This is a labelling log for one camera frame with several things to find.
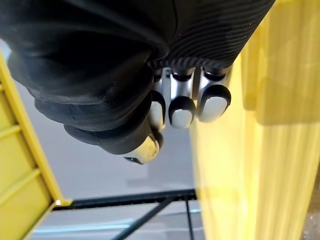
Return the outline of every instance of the yellow crate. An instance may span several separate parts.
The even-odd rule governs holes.
[[[63,198],[0,53],[0,239],[23,239]]]
[[[320,1],[277,0],[234,63],[230,107],[194,121],[207,240],[300,239],[320,157],[319,25]]]

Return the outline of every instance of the black glove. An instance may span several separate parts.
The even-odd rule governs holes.
[[[147,118],[153,72],[223,73],[273,2],[3,0],[0,38],[12,50],[12,77],[41,113],[82,142],[126,155],[159,136]]]

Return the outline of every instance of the yellow plastic container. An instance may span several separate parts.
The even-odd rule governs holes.
[[[0,53],[0,239],[26,238],[67,205]]]
[[[299,240],[320,159],[320,1],[278,0],[191,128],[207,240]]]

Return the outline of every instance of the translucent yellow plastic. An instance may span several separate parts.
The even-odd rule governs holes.
[[[320,159],[320,1],[278,0],[235,61],[230,107],[190,132],[207,240],[299,240]]]

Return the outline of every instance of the black metal frame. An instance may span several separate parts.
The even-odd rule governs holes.
[[[190,214],[189,201],[196,200],[196,192],[194,189],[175,190],[175,191],[162,191],[152,192],[134,195],[122,195],[112,197],[100,197],[100,198],[88,198],[74,200],[70,206],[56,206],[53,211],[61,210],[77,210],[77,209],[92,209],[92,208],[104,208],[104,207],[115,207],[115,206],[126,206],[126,205],[137,205],[137,204],[152,204],[159,203],[151,211],[143,215],[141,218],[136,220],[127,229],[123,230],[119,235],[114,237],[112,240],[123,240],[134,233],[137,229],[143,226],[157,213],[163,210],[172,202],[184,201],[186,207],[186,215],[188,220],[188,227],[190,233],[190,240],[194,240],[194,231],[192,227],[192,217]]]

